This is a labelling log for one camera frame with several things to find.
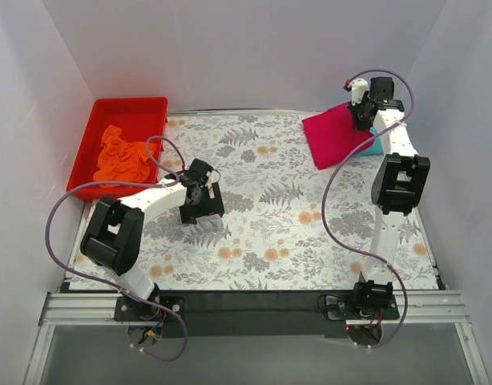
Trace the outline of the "magenta t shirt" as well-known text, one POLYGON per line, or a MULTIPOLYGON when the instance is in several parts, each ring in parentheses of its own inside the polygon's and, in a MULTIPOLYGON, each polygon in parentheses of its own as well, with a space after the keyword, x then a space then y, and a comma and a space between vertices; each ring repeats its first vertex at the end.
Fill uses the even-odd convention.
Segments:
POLYGON ((357 145, 377 134, 375 128, 356 131, 347 106, 339 104, 302 120, 313 162, 319 170, 338 165, 357 145))

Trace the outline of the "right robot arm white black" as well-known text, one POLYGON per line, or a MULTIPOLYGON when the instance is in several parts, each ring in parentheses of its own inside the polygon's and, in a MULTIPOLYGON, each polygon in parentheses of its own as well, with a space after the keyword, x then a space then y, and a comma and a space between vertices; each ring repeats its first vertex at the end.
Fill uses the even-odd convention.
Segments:
POLYGON ((404 122, 403 103, 394 98, 390 77, 370 81, 356 77, 345 89, 351 92, 348 109, 353 127, 362 132, 375 129, 380 135, 384 158, 371 188, 375 225, 369 252, 352 294, 353 312, 360 318, 376 315, 379 320, 397 320, 399 312, 393 294, 395 276, 389 268, 395 261, 397 243, 406 218, 423 194, 430 160, 419 156, 404 122))

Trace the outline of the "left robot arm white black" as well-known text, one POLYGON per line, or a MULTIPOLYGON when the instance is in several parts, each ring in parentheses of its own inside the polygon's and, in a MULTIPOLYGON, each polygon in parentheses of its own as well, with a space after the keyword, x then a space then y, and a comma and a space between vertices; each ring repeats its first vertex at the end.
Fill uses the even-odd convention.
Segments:
POLYGON ((181 222, 195 225, 201 217, 223 216, 220 186, 209 179, 215 169, 199 159, 158 184, 119 199, 98 201, 83 235, 80 250, 103 268, 133 301, 132 310, 144 321, 160 310, 158 286, 139 268, 143 227, 161 214, 178 209, 181 222))

